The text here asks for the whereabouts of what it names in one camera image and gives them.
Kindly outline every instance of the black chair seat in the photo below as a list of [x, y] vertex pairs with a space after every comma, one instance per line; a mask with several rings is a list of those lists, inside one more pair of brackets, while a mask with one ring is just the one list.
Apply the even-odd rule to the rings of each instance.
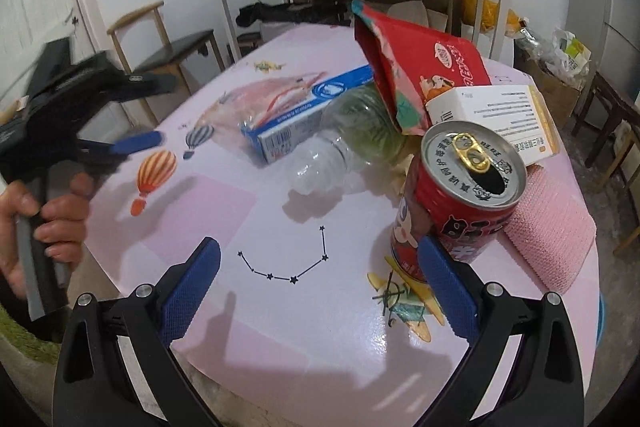
[[186, 58], [186, 55], [190, 55], [194, 51], [194, 48], [197, 49], [200, 45], [206, 44], [212, 36], [213, 30], [206, 30], [187, 35], [172, 42], [168, 46], [163, 46], [142, 62], [142, 64], [135, 69], [134, 73], [147, 73], [168, 66], [169, 64], [180, 62]]

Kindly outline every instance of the white box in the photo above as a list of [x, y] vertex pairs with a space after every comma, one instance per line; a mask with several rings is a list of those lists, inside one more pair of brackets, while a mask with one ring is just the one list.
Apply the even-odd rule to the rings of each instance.
[[454, 87], [426, 109], [433, 124], [466, 120], [495, 131], [527, 166], [560, 152], [558, 130], [535, 86]]
[[367, 65], [318, 82], [308, 97], [296, 107], [256, 129], [242, 129], [242, 134], [267, 163], [273, 163], [320, 129], [322, 113], [329, 102], [348, 89], [363, 86], [372, 80], [373, 71]]

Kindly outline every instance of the blue and white box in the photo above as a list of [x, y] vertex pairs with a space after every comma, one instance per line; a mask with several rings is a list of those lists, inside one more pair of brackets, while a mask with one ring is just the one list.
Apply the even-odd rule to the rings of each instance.
[[300, 143], [320, 129], [324, 108], [334, 98], [353, 87], [364, 86], [373, 80], [370, 66], [363, 66], [323, 80], [314, 85], [306, 100], [286, 113], [255, 129], [243, 129], [254, 149], [267, 163], [286, 156]]

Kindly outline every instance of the soda can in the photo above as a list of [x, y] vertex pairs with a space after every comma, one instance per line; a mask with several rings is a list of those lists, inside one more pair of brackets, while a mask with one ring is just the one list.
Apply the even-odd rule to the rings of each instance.
[[471, 263], [507, 224], [526, 184], [522, 158], [494, 131], [460, 120], [432, 126], [398, 208], [391, 237], [396, 261], [424, 281], [417, 247], [435, 233], [454, 259]]

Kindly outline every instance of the yellow plastic bag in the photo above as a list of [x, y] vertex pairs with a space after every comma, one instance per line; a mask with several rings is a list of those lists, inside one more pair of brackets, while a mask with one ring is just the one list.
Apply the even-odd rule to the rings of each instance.
[[[476, 0], [462, 0], [463, 13], [462, 22], [469, 26], [476, 24]], [[487, 33], [495, 28], [498, 20], [498, 3], [492, 0], [484, 0], [482, 4], [482, 22], [480, 25], [481, 33]], [[514, 34], [520, 30], [520, 18], [513, 10], [509, 10], [507, 15], [507, 27], [505, 33], [507, 35]]]

